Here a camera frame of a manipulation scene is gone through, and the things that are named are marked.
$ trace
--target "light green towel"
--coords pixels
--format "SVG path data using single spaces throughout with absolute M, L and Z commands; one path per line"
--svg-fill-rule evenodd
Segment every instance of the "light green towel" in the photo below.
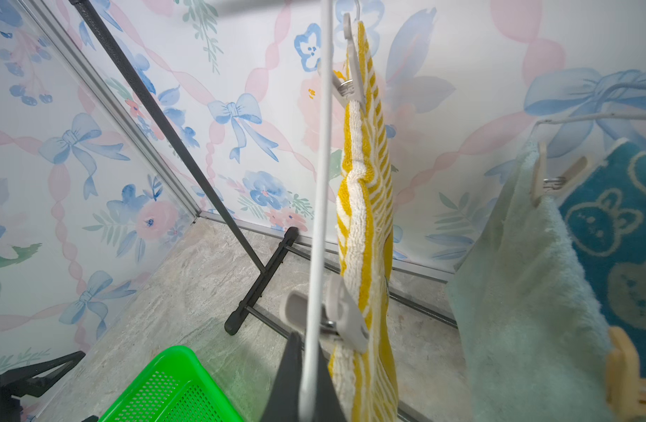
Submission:
M 447 292 L 476 421 L 613 421 L 611 343 L 552 198 L 530 201 L 536 144 L 517 157 L 482 235 Z

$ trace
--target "wall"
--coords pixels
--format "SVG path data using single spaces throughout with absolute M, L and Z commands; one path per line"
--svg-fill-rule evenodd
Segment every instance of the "wall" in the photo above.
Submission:
M 0 0 L 0 373 L 88 351 L 192 221 L 14 3 Z
M 203 198 L 79 15 L 45 0 L 115 94 Z M 318 152 L 319 3 L 112 0 L 94 4 L 237 219 L 311 229 Z M 335 2 L 336 68 L 344 60 Z M 361 1 L 384 99 L 395 185 L 395 257 L 453 271 L 482 231 L 540 118 L 646 113 L 646 0 Z M 637 89 L 606 92 L 616 82 Z M 236 105 L 240 112 L 233 112 Z M 332 178 L 340 183 L 343 110 L 335 104 Z M 550 171 L 646 122 L 541 127 Z M 335 241 L 335 207 L 328 240 Z

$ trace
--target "white rod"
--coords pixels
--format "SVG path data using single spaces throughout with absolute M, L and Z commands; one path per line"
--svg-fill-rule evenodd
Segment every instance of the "white rod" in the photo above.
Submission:
M 316 408 L 318 338 L 323 295 L 330 129 L 332 128 L 332 0 L 321 0 L 321 38 L 321 61 L 318 64 L 322 79 L 318 171 L 316 173 L 316 202 L 314 203 L 314 238 L 311 242 L 311 267 L 309 270 L 307 332 L 304 340 L 302 382 L 299 386 L 298 413 L 300 422 L 311 422 L 314 419 L 314 409 Z

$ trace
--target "blue bow pattern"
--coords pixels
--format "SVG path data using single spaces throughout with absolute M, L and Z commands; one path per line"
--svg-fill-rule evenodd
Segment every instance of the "blue bow pattern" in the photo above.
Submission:
M 591 68 L 576 68 L 541 75 L 531 83 L 524 108 L 530 115 L 550 115 L 576 106 L 570 116 L 621 111 L 627 107 L 646 111 L 646 72 L 631 69 L 602 76 Z M 646 150 L 646 138 L 629 120 L 602 119 L 595 123 L 604 132 L 606 148 L 619 138 L 628 138 Z M 548 157 L 573 151 L 593 127 L 592 120 L 563 124 L 548 145 Z
M 251 94 L 241 94 L 236 103 L 225 104 L 222 101 L 213 101 L 208 104 L 208 109 L 215 121 L 219 124 L 232 122 L 232 128 L 234 129 L 239 146 L 232 148 L 232 151 L 229 153 L 230 159 L 235 159 L 237 163 L 240 162 L 241 149 L 246 145 L 245 130 L 265 153 L 275 161 L 278 161 L 277 156 L 271 150 L 271 148 L 276 148 L 278 144 L 256 132 L 249 124 L 238 120 L 243 119 L 248 122 L 262 124 L 260 106 Z
M 89 177 L 84 182 L 84 199 L 88 199 L 90 194 L 98 196 L 96 185 L 93 183 L 93 175 L 96 173 L 97 167 L 96 160 L 93 159 L 91 154 L 80 148 L 80 145 L 89 151 L 111 159 L 130 160 L 129 157 L 119 153 L 124 144 L 97 145 L 87 142 L 89 139 L 98 138 L 101 134 L 102 131 L 91 116 L 86 113 L 80 113 L 73 119 L 71 130 L 66 130 L 60 138 L 46 140 L 40 147 L 40 155 L 51 164 L 65 163 L 68 156 L 70 156 L 70 151 L 72 151 L 89 173 Z
M 112 284 L 112 276 L 107 274 L 105 271 L 96 271 L 93 273 L 91 278 L 89 278 L 86 290 L 79 296 L 79 300 L 75 300 L 65 308 L 58 318 L 59 322 L 69 325 L 75 324 L 84 315 L 86 308 L 89 308 L 89 311 L 95 313 L 100 318 L 98 328 L 96 328 L 96 339 L 98 340 L 100 336 L 105 333 L 105 330 L 107 330 L 105 317 L 108 315 L 108 305 L 98 301 L 97 299 L 105 300 L 123 298 L 124 296 L 129 296 L 135 293 L 135 290 L 129 290 L 131 280 L 110 290 L 109 292 L 101 293 L 101 291 L 105 290 L 110 284 Z

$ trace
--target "floor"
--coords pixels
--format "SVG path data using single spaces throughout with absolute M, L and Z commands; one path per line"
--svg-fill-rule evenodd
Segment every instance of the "floor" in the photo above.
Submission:
M 278 239 L 245 235 L 267 262 Z M 308 272 L 309 261 L 288 254 L 260 307 L 277 315 L 285 292 L 307 290 Z M 194 350 L 246 421 L 259 421 L 285 339 L 251 315 L 235 336 L 223 328 L 257 275 L 226 225 L 198 219 L 116 324 L 58 386 L 37 421 L 79 422 L 102 415 L 151 359 L 176 344 Z M 394 271 L 391 285 L 448 310 L 444 284 Z M 401 400 L 420 420 L 472 420 L 458 331 L 394 300 L 387 321 Z

